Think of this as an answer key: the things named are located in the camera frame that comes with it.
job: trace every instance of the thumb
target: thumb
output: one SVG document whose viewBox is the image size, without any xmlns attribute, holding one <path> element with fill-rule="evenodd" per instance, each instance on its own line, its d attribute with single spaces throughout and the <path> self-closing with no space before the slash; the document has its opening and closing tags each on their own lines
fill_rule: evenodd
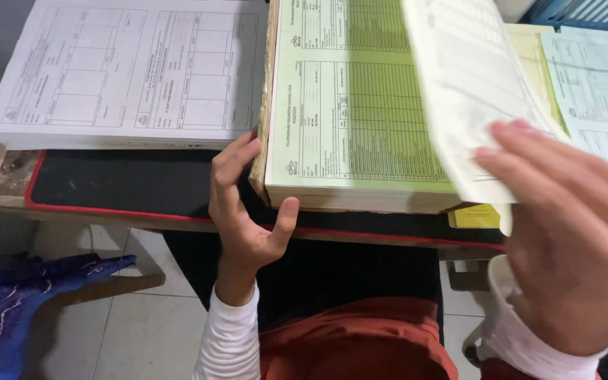
<svg viewBox="0 0 608 380">
<path fill-rule="evenodd" d="M 290 197 L 280 204 L 278 217 L 275 220 L 274 230 L 267 238 L 267 248 L 270 252 L 285 252 L 292 231 L 297 225 L 297 214 L 299 213 L 299 199 Z"/>
</svg>

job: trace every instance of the blue cloth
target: blue cloth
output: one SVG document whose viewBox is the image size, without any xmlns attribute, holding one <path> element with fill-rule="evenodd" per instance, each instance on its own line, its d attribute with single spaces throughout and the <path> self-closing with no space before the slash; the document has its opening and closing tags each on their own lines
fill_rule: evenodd
<svg viewBox="0 0 608 380">
<path fill-rule="evenodd" d="M 86 254 L 49 262 L 26 254 L 0 257 L 0 380 L 20 376 L 24 340 L 41 304 L 134 263 L 133 255 L 102 260 Z"/>
</svg>

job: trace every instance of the dark pants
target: dark pants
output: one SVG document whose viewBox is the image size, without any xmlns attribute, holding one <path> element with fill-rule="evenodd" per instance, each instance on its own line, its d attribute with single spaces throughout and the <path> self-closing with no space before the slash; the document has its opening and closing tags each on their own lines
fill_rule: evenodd
<svg viewBox="0 0 608 380">
<path fill-rule="evenodd" d="M 216 233 L 165 231 L 165 242 L 206 310 L 222 247 Z M 435 249 L 292 239 L 283 258 L 258 272 L 260 331 L 376 297 L 414 297 L 438 304 L 443 292 Z"/>
</svg>

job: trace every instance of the white sleeve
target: white sleeve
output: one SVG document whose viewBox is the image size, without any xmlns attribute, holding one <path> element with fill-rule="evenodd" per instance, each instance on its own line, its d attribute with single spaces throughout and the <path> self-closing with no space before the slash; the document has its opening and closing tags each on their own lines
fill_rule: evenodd
<svg viewBox="0 0 608 380">
<path fill-rule="evenodd" d="M 493 258 L 488 270 L 496 307 L 482 326 L 482 345 L 477 349 L 477 357 L 502 359 L 537 379 L 595 379 L 599 360 L 608 349 L 592 356 L 573 356 L 548 346 L 529 330 L 507 302 L 510 296 L 521 293 L 507 256 Z"/>
<path fill-rule="evenodd" d="M 258 301 L 257 283 L 250 302 L 238 308 L 220 301 L 213 287 L 192 380 L 259 380 Z"/>
</svg>

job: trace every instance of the hand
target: hand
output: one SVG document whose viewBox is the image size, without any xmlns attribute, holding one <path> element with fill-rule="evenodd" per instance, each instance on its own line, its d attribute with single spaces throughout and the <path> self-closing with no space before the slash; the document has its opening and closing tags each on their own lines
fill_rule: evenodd
<svg viewBox="0 0 608 380">
<path fill-rule="evenodd" d="M 208 212 L 222 240 L 222 257 L 215 291 L 232 306 L 246 304 L 258 269 L 283 256 L 297 223 L 299 200 L 288 198 L 278 211 L 273 231 L 250 219 L 236 183 L 261 148 L 257 129 L 243 134 L 213 159 Z"/>
<path fill-rule="evenodd" d="M 608 347 L 608 164 L 545 137 L 526 122 L 495 122 L 502 150 L 476 161 L 513 205 L 506 244 L 523 296 L 515 311 L 545 343 L 586 356 Z"/>
</svg>

